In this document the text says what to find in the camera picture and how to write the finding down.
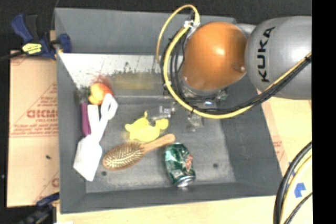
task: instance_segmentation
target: yellow rubber duck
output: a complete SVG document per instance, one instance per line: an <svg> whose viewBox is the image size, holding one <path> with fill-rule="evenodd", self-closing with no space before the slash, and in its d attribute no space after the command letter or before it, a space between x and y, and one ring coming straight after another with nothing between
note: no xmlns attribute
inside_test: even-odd
<svg viewBox="0 0 336 224"><path fill-rule="evenodd" d="M169 120L160 119L155 121L155 126L149 124L147 119L147 112L145 111L144 117L137 119L132 124L126 124L126 131L130 132L130 139L149 142L157 139L160 135L160 130L168 128Z"/></svg>

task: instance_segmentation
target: wooden hairbrush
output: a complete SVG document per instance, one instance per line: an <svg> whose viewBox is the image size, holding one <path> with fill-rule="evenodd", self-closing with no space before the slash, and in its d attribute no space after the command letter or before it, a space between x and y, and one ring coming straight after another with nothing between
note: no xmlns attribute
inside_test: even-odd
<svg viewBox="0 0 336 224"><path fill-rule="evenodd" d="M147 152L175 141L174 134L166 134L146 144L126 142L109 150L103 160L103 166L109 170L119 170L130 167L141 160Z"/></svg>

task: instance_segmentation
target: blue clamp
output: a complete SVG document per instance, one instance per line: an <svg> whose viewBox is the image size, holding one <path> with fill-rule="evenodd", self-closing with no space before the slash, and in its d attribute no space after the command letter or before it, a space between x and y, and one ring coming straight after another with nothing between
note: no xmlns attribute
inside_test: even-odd
<svg viewBox="0 0 336 224"><path fill-rule="evenodd" d="M43 36L38 37L36 31L36 15L24 16L23 13L17 15L11 21L14 32L22 37L22 51L28 56L42 56L56 59L54 44L60 44L63 52L71 52L71 41L67 34L61 34L57 40L50 41Z"/></svg>
<svg viewBox="0 0 336 224"><path fill-rule="evenodd" d="M57 220L56 208L52 205L52 203L58 199L59 193L43 198L36 203L37 209L35 212L15 224L42 224L46 223L45 220L47 218L49 218L52 223L55 223Z"/></svg>

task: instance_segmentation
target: purple object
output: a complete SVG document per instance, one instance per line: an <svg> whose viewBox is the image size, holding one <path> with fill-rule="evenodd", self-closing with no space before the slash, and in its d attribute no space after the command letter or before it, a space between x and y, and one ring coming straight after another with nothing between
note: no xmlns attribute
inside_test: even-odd
<svg viewBox="0 0 336 224"><path fill-rule="evenodd" d="M88 104L82 103L80 104L80 110L82 115L82 131L84 136L91 134L91 127L88 117Z"/></svg>

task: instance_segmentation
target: crushed soda can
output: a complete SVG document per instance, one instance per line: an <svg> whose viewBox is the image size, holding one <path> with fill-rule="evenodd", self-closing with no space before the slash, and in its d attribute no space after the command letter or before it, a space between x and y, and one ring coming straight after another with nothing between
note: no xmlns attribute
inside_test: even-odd
<svg viewBox="0 0 336 224"><path fill-rule="evenodd" d="M173 185L185 187L195 181L193 155L183 144L168 145L164 150L164 160Z"/></svg>

